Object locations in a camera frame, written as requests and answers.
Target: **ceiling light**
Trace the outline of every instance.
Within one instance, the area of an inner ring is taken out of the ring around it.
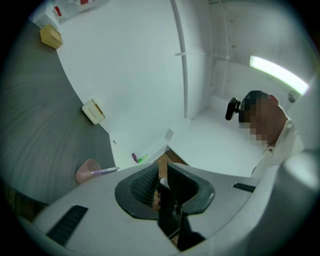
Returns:
[[[309,86],[294,73],[291,73],[282,66],[274,64],[263,58],[251,56],[250,67],[255,68],[257,70],[261,70],[265,73],[272,75],[275,78],[278,78],[282,82],[286,83],[288,86],[292,87],[301,95],[304,95],[306,91],[309,89]]]

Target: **yellow box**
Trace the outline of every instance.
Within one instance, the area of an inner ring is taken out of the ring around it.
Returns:
[[[54,49],[59,48],[63,42],[60,33],[50,24],[40,29],[41,42]]]

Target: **wooden floor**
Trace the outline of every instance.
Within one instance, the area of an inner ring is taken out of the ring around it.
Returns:
[[[183,165],[187,165],[175,152],[171,149],[165,152],[162,156],[160,156],[156,161],[159,164],[159,179],[160,178],[167,178],[167,164],[169,163],[179,163]],[[153,199],[153,208],[159,210],[159,195],[158,191],[154,193]],[[171,241],[177,245],[179,239],[179,235],[175,236]]]

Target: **toothbrush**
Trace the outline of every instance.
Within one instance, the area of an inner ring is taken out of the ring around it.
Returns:
[[[108,169],[103,169],[103,170],[94,170],[94,171],[90,171],[91,174],[110,174],[110,173],[114,173],[116,171],[118,171],[120,169],[120,167],[111,167]]]

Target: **black grille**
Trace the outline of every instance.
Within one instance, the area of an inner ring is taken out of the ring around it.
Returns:
[[[167,166],[167,172],[168,185],[181,205],[198,193],[199,185],[195,181],[170,165]]]
[[[158,185],[158,166],[136,179],[130,186],[131,195],[139,202],[152,207]]]
[[[64,246],[87,210],[88,208],[83,206],[73,206],[46,235],[58,244]]]
[[[248,191],[248,192],[251,192],[251,193],[253,193],[255,191],[255,188],[256,188],[255,186],[245,185],[245,184],[242,184],[242,183],[236,183],[232,187],[234,187],[236,189],[239,189],[239,190]]]

